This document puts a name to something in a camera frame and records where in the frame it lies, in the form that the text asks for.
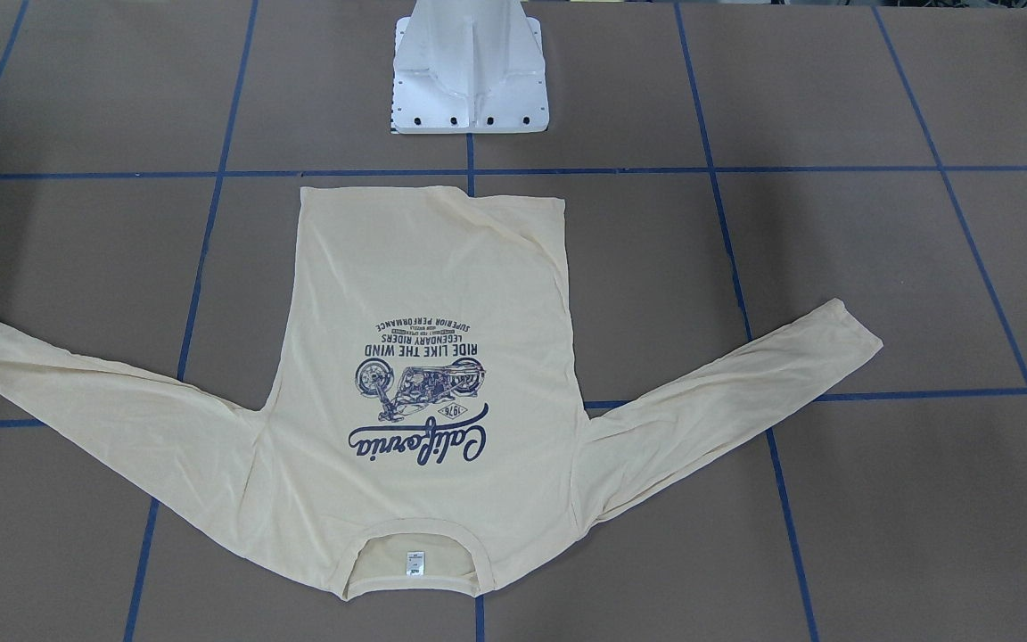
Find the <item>cream long-sleeve printed shirt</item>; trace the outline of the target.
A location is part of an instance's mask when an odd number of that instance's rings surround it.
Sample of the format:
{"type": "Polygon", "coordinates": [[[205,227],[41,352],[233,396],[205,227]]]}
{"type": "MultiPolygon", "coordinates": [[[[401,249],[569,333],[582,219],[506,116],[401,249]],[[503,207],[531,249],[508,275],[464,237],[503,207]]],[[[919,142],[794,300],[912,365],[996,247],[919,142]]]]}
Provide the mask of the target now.
{"type": "Polygon", "coordinates": [[[300,203],[264,406],[1,322],[0,395],[218,545],[342,600],[505,588],[882,349],[833,298],[588,417],[562,200],[302,187],[300,203]]]}

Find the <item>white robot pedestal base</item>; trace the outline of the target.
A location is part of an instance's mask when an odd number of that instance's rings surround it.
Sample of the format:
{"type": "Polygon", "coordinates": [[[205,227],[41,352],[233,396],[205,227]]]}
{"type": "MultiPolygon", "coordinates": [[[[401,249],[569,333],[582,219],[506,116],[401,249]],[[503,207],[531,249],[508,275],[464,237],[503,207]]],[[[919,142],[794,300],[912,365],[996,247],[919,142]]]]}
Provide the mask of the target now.
{"type": "Polygon", "coordinates": [[[541,24],[521,1],[417,1],[394,29],[392,133],[542,133],[541,24]]]}

